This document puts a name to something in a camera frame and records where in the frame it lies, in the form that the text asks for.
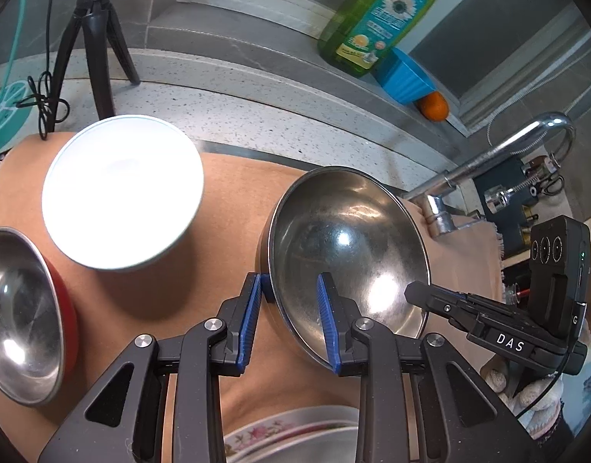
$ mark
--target gloved hand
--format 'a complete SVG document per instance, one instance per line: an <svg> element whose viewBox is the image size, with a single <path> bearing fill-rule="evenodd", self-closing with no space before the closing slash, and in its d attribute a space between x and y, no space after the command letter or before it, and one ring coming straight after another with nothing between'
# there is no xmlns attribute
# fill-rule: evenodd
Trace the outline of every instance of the gloved hand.
<svg viewBox="0 0 591 463"><path fill-rule="evenodd" d="M537 380L527 385L513 398L504 392L507 386L507 365L497 362L484 376L489 387L505 403L513 415L518 415L531 404L552 381L552 377ZM561 412L561 396L563 395L563 379L559 378L554 386L537 404L522 415L519 422L533 439L538 439L552 428Z"/></svg>

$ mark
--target chrome faucet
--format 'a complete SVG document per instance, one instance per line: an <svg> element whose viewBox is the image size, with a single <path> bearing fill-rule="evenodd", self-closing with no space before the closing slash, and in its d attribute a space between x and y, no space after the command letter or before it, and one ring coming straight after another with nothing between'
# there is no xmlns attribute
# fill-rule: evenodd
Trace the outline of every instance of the chrome faucet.
<svg viewBox="0 0 591 463"><path fill-rule="evenodd" d="M575 129L567 115L557 112L542 113L517 132L489 148L478 156L462 164L453 171L444 171L406 193L403 198L421 207L426 219L428 231L433 238L458 230L457 226L443 203L443 197L451 193L467 179L477 177L491 168L507 160L513 155L524 154L541 144L547 136L558 129L566 130L566 137L559 148L553 153L560 163L569 153L575 137ZM565 146L562 156L556 153Z"/></svg>

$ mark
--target tripod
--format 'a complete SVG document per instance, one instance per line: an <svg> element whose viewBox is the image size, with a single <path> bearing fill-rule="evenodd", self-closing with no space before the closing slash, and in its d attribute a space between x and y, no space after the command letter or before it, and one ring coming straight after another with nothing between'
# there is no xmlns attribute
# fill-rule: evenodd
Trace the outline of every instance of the tripod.
<svg viewBox="0 0 591 463"><path fill-rule="evenodd" d="M51 81L51 95L49 96L49 113L47 116L47 132L55 130L57 120L57 106L62 92L64 74L68 60L74 47L79 30L83 28L83 38L88 60L88 73L94 94L94 103L99 118L114 117L113 97L109 82L109 65L106 54L106 41L113 49L128 80L133 85L139 85L139 75L128 52L120 21L110 0L77 0L72 17L64 30L54 73Z"/></svg>

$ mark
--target teal plastic object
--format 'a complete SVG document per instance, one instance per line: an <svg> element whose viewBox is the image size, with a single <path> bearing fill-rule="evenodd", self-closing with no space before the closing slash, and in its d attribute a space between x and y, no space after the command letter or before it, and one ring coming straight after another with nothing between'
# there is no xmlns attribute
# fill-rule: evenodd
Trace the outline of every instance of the teal plastic object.
<svg viewBox="0 0 591 463"><path fill-rule="evenodd" d="M435 84L418 63L396 47L373 69L372 75L401 104L436 91Z"/></svg>
<svg viewBox="0 0 591 463"><path fill-rule="evenodd" d="M0 150L19 132L29 117L31 107L17 108L15 106L27 95L29 95L29 87L23 80L7 85L4 90L0 101Z"/></svg>

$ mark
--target stainless steel bowl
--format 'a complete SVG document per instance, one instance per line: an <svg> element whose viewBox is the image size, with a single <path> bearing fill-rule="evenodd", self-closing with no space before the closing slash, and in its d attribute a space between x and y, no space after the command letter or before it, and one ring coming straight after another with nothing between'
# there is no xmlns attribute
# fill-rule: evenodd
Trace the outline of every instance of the stainless steel bowl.
<svg viewBox="0 0 591 463"><path fill-rule="evenodd" d="M62 383L63 362L49 269L28 238L0 228L0 389L20 404L43 404Z"/></svg>
<svg viewBox="0 0 591 463"><path fill-rule="evenodd" d="M274 320L329 367L316 280L331 272L338 293L394 333L419 337L427 314L404 298L412 281L430 283L424 243L404 205L380 182L345 167L298 179L268 219L259 242L264 292Z"/></svg>

